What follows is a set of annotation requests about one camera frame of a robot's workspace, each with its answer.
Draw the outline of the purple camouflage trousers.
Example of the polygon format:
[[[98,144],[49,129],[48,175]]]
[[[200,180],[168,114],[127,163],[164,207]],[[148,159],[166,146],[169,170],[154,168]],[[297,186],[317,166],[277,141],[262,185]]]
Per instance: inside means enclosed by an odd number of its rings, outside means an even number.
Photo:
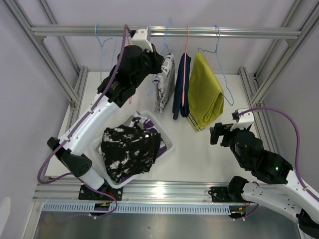
[[[155,127],[153,121],[146,116],[143,116],[140,112],[135,112],[132,114],[124,123],[124,126],[139,128],[142,130],[151,131],[154,133],[159,133],[158,129]],[[163,138],[160,138],[160,147],[156,158],[161,157],[167,151],[167,145],[165,144]]]

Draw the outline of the olive yellow trousers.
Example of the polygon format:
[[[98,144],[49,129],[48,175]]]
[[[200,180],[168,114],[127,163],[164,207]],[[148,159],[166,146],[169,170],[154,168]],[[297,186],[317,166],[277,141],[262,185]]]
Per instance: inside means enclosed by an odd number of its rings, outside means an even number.
[[[201,51],[197,51],[189,80],[188,121],[196,132],[223,114],[223,89]]]

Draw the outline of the white plastic basket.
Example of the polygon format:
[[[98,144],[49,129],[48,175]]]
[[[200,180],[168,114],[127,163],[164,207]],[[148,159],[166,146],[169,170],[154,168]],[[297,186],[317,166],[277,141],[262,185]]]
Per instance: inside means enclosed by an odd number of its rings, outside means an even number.
[[[161,157],[157,158],[155,163],[153,164],[153,166],[157,166],[157,165],[159,165],[159,163],[162,159],[164,159],[170,153],[172,153],[172,151],[174,150],[174,143],[173,143],[172,137],[169,134],[169,132],[166,130],[166,128],[161,124],[161,122],[150,111],[141,111],[140,113],[143,116],[149,117],[153,121],[155,127],[158,129],[161,137],[163,138],[165,144],[167,145],[167,151]],[[107,174],[106,167],[104,164],[103,155],[101,152],[102,136],[97,137],[89,144],[88,151],[89,151],[90,158],[94,162],[94,166],[96,167],[97,172],[101,174],[102,178],[105,179],[106,182],[112,188],[114,188],[114,189],[122,188],[126,184],[131,182],[132,180],[143,175],[143,174],[138,174],[138,175],[133,175],[133,176],[128,177],[128,178],[123,178],[119,183],[112,180]]]

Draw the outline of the black white patterned trousers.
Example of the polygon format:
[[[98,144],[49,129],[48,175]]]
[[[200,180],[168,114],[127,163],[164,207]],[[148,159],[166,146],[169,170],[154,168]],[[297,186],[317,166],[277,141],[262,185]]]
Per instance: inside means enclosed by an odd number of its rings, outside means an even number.
[[[119,183],[123,178],[150,171],[160,150],[157,132],[121,125],[103,132],[101,152],[108,176]]]

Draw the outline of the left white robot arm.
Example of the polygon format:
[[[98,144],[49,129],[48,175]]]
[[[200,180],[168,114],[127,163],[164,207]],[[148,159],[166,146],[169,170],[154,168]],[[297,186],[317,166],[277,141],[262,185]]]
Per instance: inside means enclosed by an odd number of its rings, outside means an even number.
[[[107,195],[105,179],[95,171],[84,151],[100,127],[135,94],[149,74],[161,71],[163,56],[154,44],[144,49],[136,44],[125,46],[117,64],[97,89],[92,103],[76,123],[60,138],[47,141],[52,155],[83,183],[90,186],[90,194],[97,200]]]

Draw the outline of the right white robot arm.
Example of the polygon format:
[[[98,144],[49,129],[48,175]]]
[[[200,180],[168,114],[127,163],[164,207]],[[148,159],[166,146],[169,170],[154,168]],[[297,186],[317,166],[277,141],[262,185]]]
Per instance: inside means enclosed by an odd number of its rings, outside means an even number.
[[[230,148],[242,169],[281,192],[275,194],[243,177],[234,176],[224,193],[218,193],[214,187],[209,190],[213,200],[260,204],[287,217],[305,234],[315,239],[319,237],[319,203],[302,189],[296,172],[287,160],[265,150],[262,140],[248,128],[232,129],[231,124],[219,122],[209,130],[210,144],[216,145],[221,137],[220,145]]]

